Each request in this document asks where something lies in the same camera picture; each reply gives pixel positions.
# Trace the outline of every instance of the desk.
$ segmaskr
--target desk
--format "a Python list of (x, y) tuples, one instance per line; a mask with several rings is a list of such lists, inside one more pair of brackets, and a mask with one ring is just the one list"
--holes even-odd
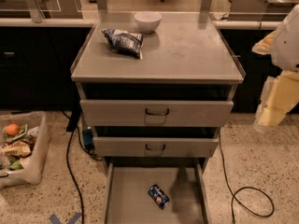
[(233, 0), (229, 20), (282, 21), (299, 0)]
[[(79, 0), (36, 0), (45, 16), (51, 18), (81, 19)], [(25, 0), (0, 0), (0, 17), (29, 17)]]
[[(101, 13), (71, 69), (107, 167), (103, 223), (210, 222), (202, 174), (243, 76), (208, 14), (161, 14), (138, 60), (101, 33), (138, 32), (135, 13)], [(163, 211), (147, 194), (153, 182), (169, 195)]]

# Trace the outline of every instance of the soda can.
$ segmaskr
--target soda can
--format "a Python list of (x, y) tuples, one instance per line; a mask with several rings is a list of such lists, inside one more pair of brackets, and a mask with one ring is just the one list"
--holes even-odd
[(161, 209), (165, 209), (169, 205), (169, 198), (157, 184), (152, 185), (149, 188), (149, 196)]

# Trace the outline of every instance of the drawer cabinet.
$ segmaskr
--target drawer cabinet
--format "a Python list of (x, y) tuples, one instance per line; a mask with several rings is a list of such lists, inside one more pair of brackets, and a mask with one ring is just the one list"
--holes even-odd
[[(107, 168), (102, 223), (210, 223), (202, 174), (243, 77), (201, 16), (163, 13), (138, 60), (112, 53), (101, 34), (135, 31), (134, 13), (102, 13), (73, 65), (82, 120)], [(170, 198), (163, 211), (148, 195), (155, 183)]]

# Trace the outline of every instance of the blue tape mark on floor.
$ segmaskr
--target blue tape mark on floor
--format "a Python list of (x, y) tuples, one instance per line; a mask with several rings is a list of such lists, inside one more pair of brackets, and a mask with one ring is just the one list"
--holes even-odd
[[(74, 216), (67, 222), (67, 224), (75, 224), (81, 218), (81, 216), (82, 216), (81, 213), (74, 214)], [(52, 214), (49, 217), (49, 220), (52, 224), (62, 224), (55, 214)]]

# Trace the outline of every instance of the floor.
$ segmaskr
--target floor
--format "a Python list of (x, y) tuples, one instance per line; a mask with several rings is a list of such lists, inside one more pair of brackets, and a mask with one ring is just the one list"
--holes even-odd
[[(160, 0), (122, 1), (125, 2), (113, 0), (112, 3), (109, 0), (110, 9), (130, 9), (130, 4), (131, 9), (133, 7), (135, 10), (196, 10), (199, 3), (195, 0), (165, 0), (164, 3)], [(226, 2), (219, 0), (213, 6), (224, 6)], [(87, 3), (84, 6), (93, 9), (95, 4)], [(62, 112), (46, 114), (51, 140), (41, 182), (0, 190), (0, 223), (81, 223), (80, 198), (66, 162), (71, 137), (71, 133), (65, 131), (68, 119)], [(225, 183), (222, 147), (232, 191), (251, 186), (264, 191), (275, 205), (271, 217), (260, 218), (254, 217), (234, 201), (235, 223), (297, 224), (299, 116), (288, 115), (276, 130), (267, 134), (256, 133), (252, 128), (253, 121), (254, 114), (231, 114), (221, 129), (221, 146), (207, 163), (204, 180), (212, 223), (232, 223), (232, 195)], [(72, 138), (68, 157), (82, 195), (85, 223), (101, 223), (107, 180), (104, 165), (82, 150), (77, 132)], [(237, 198), (261, 215), (271, 211), (270, 202), (260, 192), (244, 189), (237, 194)]]

